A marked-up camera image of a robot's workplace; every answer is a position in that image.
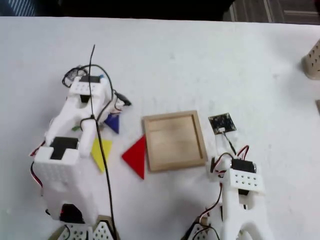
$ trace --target wooden tray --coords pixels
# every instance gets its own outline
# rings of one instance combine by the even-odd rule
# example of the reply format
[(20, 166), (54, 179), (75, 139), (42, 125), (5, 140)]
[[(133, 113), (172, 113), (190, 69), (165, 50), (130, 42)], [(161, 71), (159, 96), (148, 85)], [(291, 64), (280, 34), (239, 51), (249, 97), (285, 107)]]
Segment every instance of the wooden tray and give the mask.
[(143, 118), (152, 172), (204, 165), (207, 152), (197, 111)]

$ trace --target colored triangle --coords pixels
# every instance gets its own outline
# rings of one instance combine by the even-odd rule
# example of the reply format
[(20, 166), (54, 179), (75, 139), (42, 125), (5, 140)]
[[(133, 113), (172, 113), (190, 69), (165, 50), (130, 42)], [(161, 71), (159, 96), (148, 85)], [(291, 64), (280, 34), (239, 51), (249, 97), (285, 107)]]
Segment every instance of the colored triangle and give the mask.
[[(111, 150), (111, 146), (112, 146), (112, 141), (109, 140), (103, 140), (102, 139), (102, 147), (103, 147), (103, 152), (104, 152), (104, 156), (105, 156), (105, 161), (108, 162), (108, 156)], [(100, 149), (100, 144), (99, 144), (99, 139), (95, 138), (93, 145), (92, 145), (92, 150), (91, 150), (91, 155), (95, 161), (95, 163), (97, 164), (98, 168), (100, 169), (100, 171), (103, 173), (105, 171), (105, 164), (104, 164), (104, 160), (102, 158), (102, 154), (101, 154), (101, 149)]]
[(145, 179), (145, 151), (146, 136), (143, 135), (132, 147), (130, 147), (122, 158), (140, 176)]
[(104, 123), (107, 124), (113, 131), (119, 134), (119, 115), (109, 114)]

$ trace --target table top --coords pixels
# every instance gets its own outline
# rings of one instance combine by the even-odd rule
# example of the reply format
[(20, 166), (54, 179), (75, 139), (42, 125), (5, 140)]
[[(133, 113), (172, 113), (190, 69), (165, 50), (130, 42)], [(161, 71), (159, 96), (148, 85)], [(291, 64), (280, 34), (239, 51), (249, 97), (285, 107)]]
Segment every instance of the table top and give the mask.
[[(208, 156), (209, 116), (229, 112), (236, 148), (262, 166), (276, 239), (319, 235), (320, 81), (302, 72), (302, 56), (320, 26), (103, 18), (0, 18), (0, 238), (46, 239), (61, 224), (30, 176), (28, 153), (43, 140), (68, 89), (72, 67), (92, 62), (133, 103), (120, 116), (108, 166), (115, 223), (123, 240), (180, 239), (219, 187), (204, 167), (150, 173), (141, 180), (121, 154), (143, 134), (142, 117), (197, 110)], [(105, 176), (87, 163), (99, 213), (109, 215)]]

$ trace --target blue triangle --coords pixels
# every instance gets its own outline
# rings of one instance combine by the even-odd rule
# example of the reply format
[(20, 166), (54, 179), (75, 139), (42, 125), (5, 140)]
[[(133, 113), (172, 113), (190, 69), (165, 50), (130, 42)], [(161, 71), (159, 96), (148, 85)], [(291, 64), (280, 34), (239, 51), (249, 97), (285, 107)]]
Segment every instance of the blue triangle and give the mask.
[(107, 124), (113, 131), (119, 134), (119, 115), (109, 114), (104, 123)]

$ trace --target white robot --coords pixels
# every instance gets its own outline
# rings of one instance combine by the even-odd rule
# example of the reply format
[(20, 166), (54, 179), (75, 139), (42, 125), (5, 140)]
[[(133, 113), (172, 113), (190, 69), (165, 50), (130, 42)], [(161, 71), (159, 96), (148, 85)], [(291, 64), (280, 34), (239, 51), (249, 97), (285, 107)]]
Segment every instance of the white robot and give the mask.
[[(97, 221), (98, 212), (82, 164), (91, 161), (97, 134), (96, 122), (89, 118), (93, 109), (100, 124), (110, 113), (121, 112), (130, 102), (115, 91), (113, 97), (108, 96), (109, 82), (99, 76), (90, 77), (90, 98), (88, 80), (88, 75), (74, 79), (60, 114), (45, 134), (44, 145), (35, 154), (33, 168), (43, 184), (46, 213), (64, 223), (90, 226)], [(66, 133), (79, 125), (82, 129), (80, 139), (66, 137)]]
[[(243, 150), (246, 150), (244, 157), (240, 157)], [(186, 240), (274, 240), (267, 218), (261, 168), (245, 160), (248, 150), (247, 145), (235, 156), (223, 153), (207, 165), (209, 178), (219, 182), (220, 194), (193, 223)], [(214, 228), (216, 218), (208, 215), (217, 206), (221, 206), (220, 234)]]

